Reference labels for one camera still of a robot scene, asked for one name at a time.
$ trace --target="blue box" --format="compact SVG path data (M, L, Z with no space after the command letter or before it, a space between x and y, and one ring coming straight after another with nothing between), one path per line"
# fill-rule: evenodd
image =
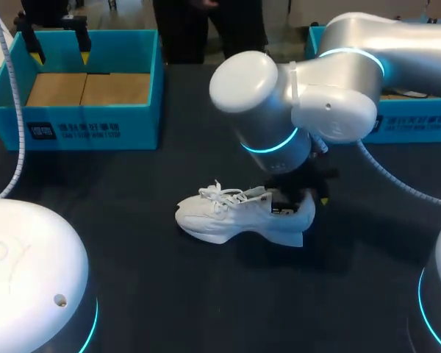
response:
M21 34L16 35L10 54L23 106L26 149L155 149L163 91L163 61L157 31L88 33L92 49L87 65L82 62L73 31L36 32L46 56L44 65L34 61ZM150 73L148 101L94 107L25 107L36 76L41 73ZM9 151L18 150L16 114L4 64L0 68L0 137Z
M324 26L309 28L305 53L308 60L317 54L323 31ZM441 99L381 99L376 126L364 142L441 142Z

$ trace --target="glowing blue light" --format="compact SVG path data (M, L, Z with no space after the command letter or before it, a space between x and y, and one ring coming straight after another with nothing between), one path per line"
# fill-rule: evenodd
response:
M250 147L245 146L243 143L241 143L241 145L243 146L244 149L246 149L247 151L249 151L251 153L270 153L270 152L277 151L278 149L280 149L283 146L286 146L287 143L294 138L295 134L297 134L297 131L298 131L298 128L296 127L294 129L293 133L291 134L291 136L289 136L286 140L281 142L279 145L271 147L270 149L251 149Z
M382 76L385 76L385 70L384 70L384 66L381 63L381 60L379 60L377 57L375 57L372 54L369 54L367 51L361 50L361 49L356 49L356 48L338 48L338 49L332 49L332 50L328 50L326 52L324 52L323 54L321 54L319 57L325 57L326 55L330 55L330 54L336 54L336 53L355 53L355 54L361 54L364 55L365 57L368 57L369 59L371 59L372 61L374 61L377 65L379 65L379 67L382 70Z
M421 304L421 279L423 278L423 272L425 272L425 269L423 269L423 271L421 271L421 276L420 276L420 281L418 282L418 303L420 304L420 311L421 311L421 315L423 316L423 319L425 320L426 326L429 329L429 332L432 333L433 337L437 340L437 342L441 345L441 340L438 337L438 335L436 334L436 332L432 329L431 325L428 322L428 319L426 318L425 315L425 311L423 310L423 305Z
M93 327L91 328L90 334L88 335L87 341L83 345L82 349L80 349L79 353L83 353L83 351L87 348L88 344L91 341L91 337L93 333L95 333L96 322L98 320L98 299L96 300L96 312L95 312L95 321L93 322Z

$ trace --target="table surface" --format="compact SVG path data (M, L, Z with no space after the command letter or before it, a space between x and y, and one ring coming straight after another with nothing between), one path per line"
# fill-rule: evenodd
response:
M176 203L214 179L265 179L209 102L214 69L167 70L157 151L30 152L10 196L59 213L82 237L101 306L98 352L410 353L406 311L441 207L391 185L356 147L329 152L340 178L322 256L254 234L215 246L177 229ZM370 150L441 197L441 144ZM15 161L0 141L0 191Z

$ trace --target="shoe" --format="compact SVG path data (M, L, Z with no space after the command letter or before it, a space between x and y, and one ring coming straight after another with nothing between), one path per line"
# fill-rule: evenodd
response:
M199 195L178 203L178 225L189 235L223 244L241 232L257 232L272 243L302 247L302 232L315 217L312 194L299 205L276 202L277 190L260 186L247 191L222 190L221 184L199 189Z

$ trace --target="leg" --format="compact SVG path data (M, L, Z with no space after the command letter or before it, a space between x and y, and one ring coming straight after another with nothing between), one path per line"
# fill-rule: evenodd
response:
M155 19L169 64L202 64L207 43L207 15L186 0L153 0Z
M219 7L209 17L223 41L226 58L242 51L265 50L268 39L262 0L219 0Z

